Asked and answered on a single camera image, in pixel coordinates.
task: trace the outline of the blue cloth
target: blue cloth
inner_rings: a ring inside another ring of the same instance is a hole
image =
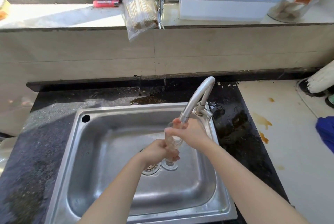
[[[334,117],[318,118],[315,128],[322,141],[334,153]]]

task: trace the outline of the person's left hand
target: person's left hand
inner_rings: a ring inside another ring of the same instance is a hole
[[[163,139],[156,139],[138,154],[142,157],[146,167],[155,165],[161,162],[164,158],[170,161],[177,161],[180,159],[179,151],[177,149],[168,149],[167,144]]]

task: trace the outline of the sink rim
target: sink rim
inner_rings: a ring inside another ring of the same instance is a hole
[[[75,215],[67,201],[67,197],[64,198],[64,193],[67,194],[69,188],[69,179],[72,172],[75,154],[77,152],[78,144],[80,139],[78,139],[78,134],[81,130],[85,128],[85,123],[81,122],[81,118],[84,115],[89,114],[91,119],[94,117],[110,116],[116,114],[133,114],[133,113],[149,113],[152,111],[182,111],[187,103],[167,103],[167,104],[147,104],[147,105],[132,105],[132,106],[115,106],[115,107],[103,107],[103,108],[88,108],[88,109],[79,109],[76,112],[74,123],[72,126],[71,133],[65,148],[65,152],[61,161],[60,169],[57,175],[55,186],[53,189],[50,205],[46,215],[45,223],[54,223],[56,216],[63,211],[66,211],[67,216],[70,218],[73,217],[73,220],[76,222],[80,219]],[[215,128],[213,120],[206,117],[200,117],[199,119],[205,120],[206,131],[210,132],[210,136],[213,141],[218,143],[218,138],[215,133]],[[237,218],[236,207],[234,202],[223,185],[221,179],[215,171],[216,175],[216,188],[211,199],[204,205],[186,208],[172,212],[163,212],[157,214],[145,214],[145,215],[135,215],[129,216],[127,223],[142,223],[147,221],[147,218],[150,220],[149,223],[180,223],[180,224],[190,224],[190,223],[202,223],[206,221],[220,221],[222,219],[235,219]],[[227,203],[227,208],[219,210],[211,210],[210,212],[205,211],[206,208],[210,205],[215,205],[218,203],[218,199],[224,197]]]

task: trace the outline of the forearm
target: forearm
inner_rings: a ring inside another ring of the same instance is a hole
[[[145,163],[135,155],[83,215],[79,224],[125,224]]]
[[[306,224],[307,220],[223,148],[211,141],[203,153],[223,180],[248,224]]]

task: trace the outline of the white pipe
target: white pipe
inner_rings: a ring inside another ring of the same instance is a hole
[[[334,60],[307,80],[310,93],[320,93],[334,85]]]

